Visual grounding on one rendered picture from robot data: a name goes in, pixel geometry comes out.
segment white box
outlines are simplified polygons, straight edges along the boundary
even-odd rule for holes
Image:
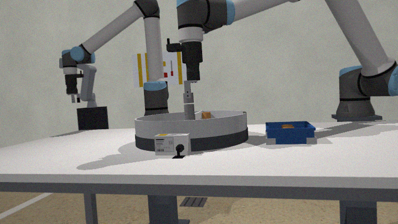
[[[176,147],[181,144],[184,150],[180,155],[191,154],[189,133],[185,134],[158,134],[154,137],[155,155],[177,155]]]

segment blue plastic tray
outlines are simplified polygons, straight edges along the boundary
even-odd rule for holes
[[[282,128],[282,125],[294,128]],[[276,144],[307,144],[307,138],[315,137],[315,129],[308,121],[266,122],[267,138],[274,138]]]

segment blue joint cap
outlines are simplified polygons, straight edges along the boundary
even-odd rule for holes
[[[227,25],[231,25],[235,19],[235,4],[227,0]]]
[[[71,50],[63,50],[62,51],[62,53],[61,53],[61,55],[64,55],[64,54],[66,54],[66,53],[68,53],[68,52],[70,52]]]
[[[182,4],[184,4],[184,3],[188,2],[188,1],[190,1],[190,0],[177,0],[177,8],[178,8],[180,5],[182,5]]]
[[[389,80],[390,96],[398,96],[398,66],[394,69]]]
[[[75,61],[82,61],[84,59],[84,50],[81,47],[73,47],[71,49],[71,57]]]
[[[353,66],[353,67],[348,67],[348,68],[345,68],[345,69],[341,69],[339,77],[344,75],[344,74],[346,74],[347,72],[351,72],[351,71],[353,71],[355,69],[361,69],[361,68],[362,68],[362,66]]]
[[[95,53],[91,54],[91,63],[95,63]]]
[[[165,81],[156,81],[156,82],[146,82],[143,84],[144,90],[148,91],[158,91],[167,87]]]

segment white wall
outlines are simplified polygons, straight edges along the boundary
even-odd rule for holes
[[[0,147],[78,129],[59,69],[78,46],[133,1],[3,0],[0,3]],[[178,41],[175,1],[159,0],[163,49]],[[398,59],[398,2],[359,0],[388,56]],[[205,35],[195,109],[244,110],[248,124],[335,121],[338,72],[359,65],[323,0],[285,3]],[[96,54],[94,92],[110,128],[133,128],[143,90],[132,86],[131,56],[145,52],[143,20]],[[169,87],[169,111],[183,111],[183,86]],[[373,97],[376,114],[396,119],[397,97]]]

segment white line on floor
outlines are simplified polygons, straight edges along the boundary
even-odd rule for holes
[[[47,196],[49,196],[51,194],[52,193],[44,193],[44,194],[41,194],[41,195],[39,195],[39,196],[37,196],[35,198],[32,198],[31,200],[29,200],[27,202],[24,202],[24,203],[22,203],[22,204],[20,204],[18,206],[15,206],[14,208],[12,208],[10,210],[7,210],[7,211],[1,213],[0,214],[0,219],[3,219],[5,217],[11,215],[12,213],[15,213],[15,212],[17,212],[17,211],[19,211],[19,210],[21,210],[21,209],[33,204],[33,203],[39,201],[39,200],[42,200],[43,198],[45,198],[45,197],[47,197]]]

